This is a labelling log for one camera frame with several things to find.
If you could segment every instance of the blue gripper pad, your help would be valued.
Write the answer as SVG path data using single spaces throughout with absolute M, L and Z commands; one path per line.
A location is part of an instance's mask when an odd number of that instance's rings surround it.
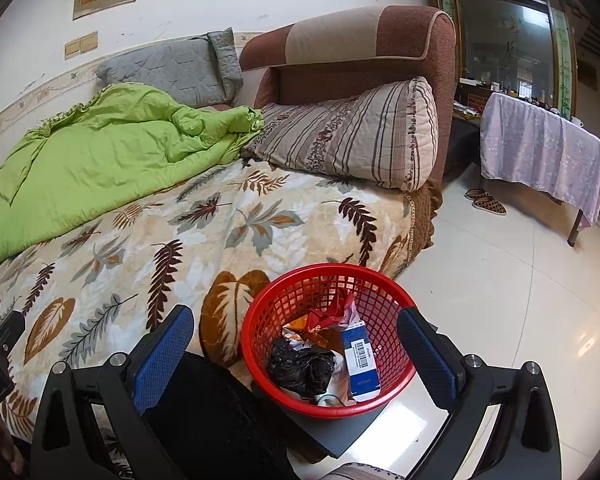
M 397 328 L 398 338 L 433 403 L 452 412 L 464 387 L 462 354 L 455 347 L 449 348 L 415 307 L 400 311 Z
M 144 413 L 144 410 L 158 404 L 189 341 L 191 341 L 193 327 L 194 320 L 191 309 L 184 305 L 177 305 L 158 330 L 148 336 L 146 343 L 149 343 L 152 348 L 147 349 L 148 355 L 145 361 L 141 362 L 138 371 L 132 378 L 132 400 L 140 415 Z M 145 343 L 144 339 L 138 343 L 138 346 L 143 343 Z

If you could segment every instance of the striped pillow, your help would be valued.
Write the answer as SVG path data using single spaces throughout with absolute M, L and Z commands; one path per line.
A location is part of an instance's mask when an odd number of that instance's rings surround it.
M 243 150 L 283 168 L 350 176 L 414 191 L 436 161 L 438 116 L 423 77 L 349 99 L 269 104 L 265 127 Z

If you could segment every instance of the trash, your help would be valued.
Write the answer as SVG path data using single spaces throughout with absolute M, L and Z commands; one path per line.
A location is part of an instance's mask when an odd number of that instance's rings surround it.
M 349 399 L 349 372 L 347 372 L 347 365 L 344 362 L 342 354 L 333 352 L 333 374 L 331 380 L 327 386 L 327 391 L 315 397 L 315 403 L 318 406 L 332 406 L 334 408 L 340 406 L 350 406 L 355 404 L 356 401 Z
M 273 340 L 267 372 L 280 388 L 302 397 L 315 397 L 327 391 L 333 369 L 331 350 L 319 346 L 293 350 L 288 340 Z
M 364 321 L 342 332 L 344 357 L 347 360 L 351 397 L 362 402 L 380 395 L 380 378 Z
M 331 304 L 325 309 L 310 308 L 306 320 L 308 333 L 320 332 L 325 328 L 344 329 L 360 321 L 352 290 L 338 287 Z
M 352 290 L 336 288 L 327 307 L 282 327 L 269 377 L 287 395 L 318 406 L 350 406 L 380 394 L 376 362 Z

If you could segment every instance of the sofa backrest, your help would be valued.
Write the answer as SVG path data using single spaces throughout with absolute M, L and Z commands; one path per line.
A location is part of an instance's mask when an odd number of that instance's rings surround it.
M 439 184 L 451 127 L 456 32 L 433 7 L 372 6 L 309 18 L 261 34 L 240 55 L 237 104 L 306 104 L 341 99 L 385 83 L 424 76 L 438 111 Z

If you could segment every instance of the screw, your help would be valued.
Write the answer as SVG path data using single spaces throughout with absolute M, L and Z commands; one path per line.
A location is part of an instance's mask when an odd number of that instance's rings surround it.
M 109 362 L 114 366 L 122 366 L 126 361 L 126 355 L 123 353 L 113 354 L 109 359 Z
M 526 369 L 529 371 L 529 373 L 533 375 L 538 375 L 540 373 L 540 366 L 538 365 L 538 363 L 535 363 L 533 361 L 529 361 L 526 364 Z
M 469 354 L 464 360 L 471 368 L 480 368 L 482 366 L 482 359 L 476 354 Z
M 56 375 L 59 375 L 62 372 L 64 372 L 65 369 L 66 369 L 66 363 L 64 361 L 58 361 L 56 364 L 53 365 L 53 367 L 51 368 L 51 371 L 53 373 L 55 373 Z

